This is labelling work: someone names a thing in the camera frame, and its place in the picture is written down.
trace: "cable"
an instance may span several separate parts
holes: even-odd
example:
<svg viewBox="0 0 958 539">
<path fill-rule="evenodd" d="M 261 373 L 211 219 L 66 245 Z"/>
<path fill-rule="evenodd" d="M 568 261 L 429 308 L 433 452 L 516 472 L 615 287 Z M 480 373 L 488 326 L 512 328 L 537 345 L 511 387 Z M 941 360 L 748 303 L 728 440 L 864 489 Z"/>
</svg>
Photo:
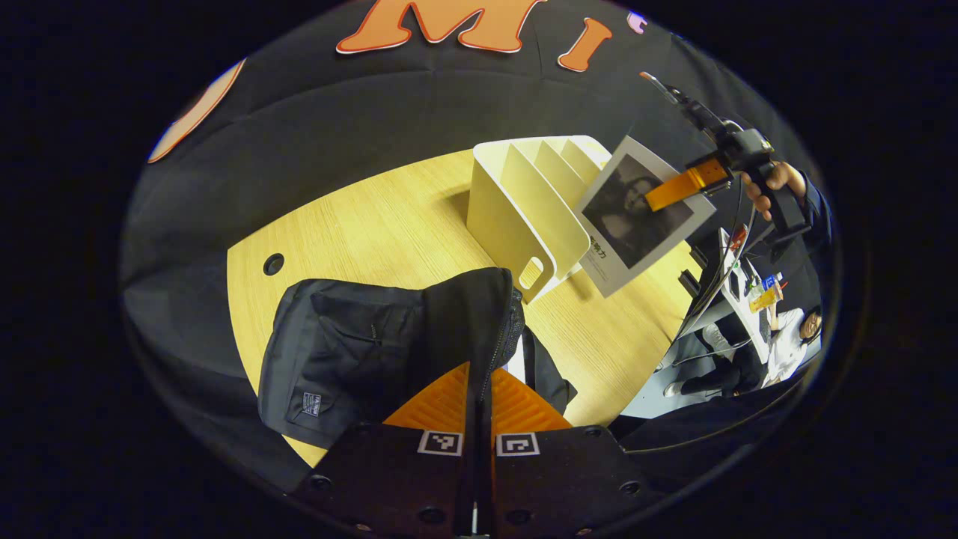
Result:
<svg viewBox="0 0 958 539">
<path fill-rule="evenodd" d="M 676 366 L 679 366 L 679 365 L 681 365 L 681 364 L 683 364 L 683 363 L 685 363 L 685 362 L 690 362 L 691 360 L 697 360 L 698 358 L 707 358 L 707 357 L 709 357 L 709 356 L 714 356 L 714 355 L 716 355 L 716 354 L 721 354 L 722 352 L 731 352 L 732 350 L 738 350 L 739 348 L 742 348 L 743 346 L 745 346 L 746 344 L 748 344 L 748 343 L 751 342 L 751 341 L 752 341 L 752 339 L 744 340 L 743 342 L 740 342 L 740 343 L 736 344 L 735 346 L 732 346 L 731 348 L 726 348 L 726 349 L 724 349 L 724 350 L 717 350 L 717 351 L 715 351 L 715 352 L 712 352 L 712 353 L 709 353 L 709 354 L 702 354 L 702 355 L 700 355 L 700 356 L 692 356 L 691 358 L 685 358 L 685 359 L 683 359 L 682 361 L 672 363 L 672 366 L 673 366 L 673 367 L 676 367 Z"/>
<path fill-rule="evenodd" d="M 745 244 L 748 243 L 748 235 L 752 232 L 752 223 L 753 223 L 754 221 L 755 221 L 755 206 L 753 205 L 753 206 L 752 206 L 752 215 L 751 215 L 751 217 L 749 217 L 749 219 L 748 219 L 748 229 L 745 230 L 745 239 L 744 239 L 744 241 L 742 241 L 742 244 L 743 244 L 743 245 L 745 245 Z M 735 261 L 733 261 L 732 264 L 729 265 L 728 271 L 726 271 L 725 274 L 721 277 L 721 281 L 719 281 L 719 285 L 718 285 L 718 286 L 716 287 L 716 289 L 715 289 L 714 291 L 712 291 L 712 293 L 709 295 L 708 301 L 705 302 L 706 305 L 709 305 L 710 303 L 712 303 L 712 300 L 715 298 L 716 294 L 719 293 L 719 289 L 721 288 L 722 285 L 725 284 L 725 280 L 728 279 L 728 276 L 732 274 L 732 270 L 735 268 L 735 265 L 739 262 L 739 259 L 741 258 L 741 254 L 742 254 L 742 249 L 740 248 L 740 249 L 738 250 L 738 252 L 736 253 L 736 255 L 735 255 Z M 698 316 L 696 316 L 696 319 L 695 319 L 691 324 L 689 324 L 689 327 L 696 327 L 696 322 L 698 322 L 698 319 L 699 319 L 699 318 L 702 318 L 702 315 L 703 315 L 704 313 L 705 313 L 705 310 L 702 309 L 701 313 L 698 313 Z"/>
<path fill-rule="evenodd" d="M 741 187 L 741 179 L 739 179 L 739 202 L 735 206 L 735 218 L 732 220 L 732 228 L 729 235 L 729 241 L 725 244 L 725 252 L 722 253 L 720 262 L 718 263 L 719 268 L 721 268 L 721 262 L 724 262 L 725 258 L 728 257 L 728 251 L 732 246 L 732 235 L 735 234 L 735 228 L 739 225 L 739 212 L 741 211 L 742 194 L 743 192 Z M 742 246 L 744 246 L 747 241 L 748 241 L 748 236 L 746 235 L 745 239 L 741 243 Z M 708 295 L 711 295 L 712 297 L 715 296 L 711 292 L 711 290 L 716 286 L 716 279 L 718 278 L 719 278 L 719 272 L 716 270 L 716 272 L 713 273 L 712 275 L 712 281 L 709 283 L 709 286 L 706 287 L 704 293 L 698 297 L 698 301 L 696 302 L 696 304 L 692 306 L 692 309 L 689 310 L 689 313 L 682 320 L 681 325 L 679 325 L 678 332 L 676 333 L 675 338 L 672 339 L 673 343 L 675 343 L 676 340 L 682 337 L 682 334 L 685 331 L 685 328 L 687 327 L 686 322 L 689 321 L 689 318 L 695 315 L 696 313 L 698 313 L 701 316 L 701 313 L 699 311 L 704 312 L 705 308 L 708 307 L 709 303 L 712 302 L 712 298 L 710 297 L 708 302 L 702 304 L 702 299 L 704 299 Z"/>
</svg>

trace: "wooden table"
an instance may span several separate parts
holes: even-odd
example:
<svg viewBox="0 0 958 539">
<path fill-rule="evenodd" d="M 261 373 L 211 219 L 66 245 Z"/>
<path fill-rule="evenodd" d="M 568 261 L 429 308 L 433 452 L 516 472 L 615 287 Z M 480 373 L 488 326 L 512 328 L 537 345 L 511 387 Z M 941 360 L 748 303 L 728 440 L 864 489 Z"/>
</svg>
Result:
<svg viewBox="0 0 958 539">
<path fill-rule="evenodd" d="M 495 266 L 466 229 L 472 150 L 406 165 L 314 200 L 229 249 L 230 317 L 243 368 L 260 389 L 262 355 L 287 287 L 308 278 L 423 289 Z M 320 181 L 321 172 L 316 173 Z M 268 276 L 263 264 L 285 258 Z M 608 299 L 579 271 L 533 305 L 526 323 L 579 395 L 565 418 L 607 424 L 645 384 L 691 303 L 681 271 L 701 270 L 683 242 Z M 287 438 L 309 465 L 326 450 Z"/>
</svg>

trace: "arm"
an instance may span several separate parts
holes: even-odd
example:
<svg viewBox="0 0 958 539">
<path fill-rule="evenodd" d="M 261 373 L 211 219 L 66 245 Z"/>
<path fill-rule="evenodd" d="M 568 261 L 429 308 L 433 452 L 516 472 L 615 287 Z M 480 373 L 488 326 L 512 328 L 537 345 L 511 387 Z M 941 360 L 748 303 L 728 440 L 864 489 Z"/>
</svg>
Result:
<svg viewBox="0 0 958 539">
<path fill-rule="evenodd" d="M 766 221 L 771 221 L 772 215 L 768 211 L 771 201 L 762 195 L 758 185 L 752 183 L 747 174 L 741 175 L 745 184 L 745 193 L 755 203 L 755 209 L 762 214 Z M 828 201 L 809 178 L 788 163 L 775 162 L 775 169 L 768 177 L 766 185 L 772 190 L 788 186 L 799 206 L 811 224 L 811 230 L 802 235 L 805 247 L 809 251 L 811 264 L 818 273 L 819 290 L 822 296 L 822 313 L 828 312 L 828 303 L 832 295 L 832 257 L 833 242 L 832 209 Z"/>
</svg>

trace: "screw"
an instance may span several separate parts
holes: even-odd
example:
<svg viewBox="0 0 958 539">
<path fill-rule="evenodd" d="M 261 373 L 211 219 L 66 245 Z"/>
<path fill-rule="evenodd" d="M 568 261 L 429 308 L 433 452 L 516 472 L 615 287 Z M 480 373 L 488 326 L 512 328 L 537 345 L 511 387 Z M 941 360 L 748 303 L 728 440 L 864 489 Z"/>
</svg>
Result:
<svg viewBox="0 0 958 539">
<path fill-rule="evenodd" d="M 445 513 L 436 507 L 428 507 L 420 511 L 420 520 L 427 524 L 442 524 L 445 522 Z"/>
<path fill-rule="evenodd" d="M 326 478 L 317 474 L 309 478 L 309 485 L 316 490 L 329 490 L 329 488 L 332 486 L 332 481 L 330 478 Z"/>
<path fill-rule="evenodd" d="M 639 481 L 627 481 L 619 487 L 619 490 L 629 494 L 630 496 L 634 495 L 639 491 Z"/>
<path fill-rule="evenodd" d="M 533 514 L 525 509 L 516 509 L 506 514 L 506 522 L 513 526 L 522 526 L 532 520 Z"/>
</svg>

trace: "black and white portrait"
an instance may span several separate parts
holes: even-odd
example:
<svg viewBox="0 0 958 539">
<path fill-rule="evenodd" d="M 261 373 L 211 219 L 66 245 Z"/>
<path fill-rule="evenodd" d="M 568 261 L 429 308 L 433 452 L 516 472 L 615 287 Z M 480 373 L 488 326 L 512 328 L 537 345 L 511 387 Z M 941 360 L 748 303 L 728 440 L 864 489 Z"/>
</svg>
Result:
<svg viewBox="0 0 958 539">
<path fill-rule="evenodd" d="M 694 212 L 678 202 L 651 211 L 645 194 L 662 182 L 630 155 L 624 155 L 605 184 L 582 209 L 627 268 L 631 269 L 689 220 Z"/>
</svg>

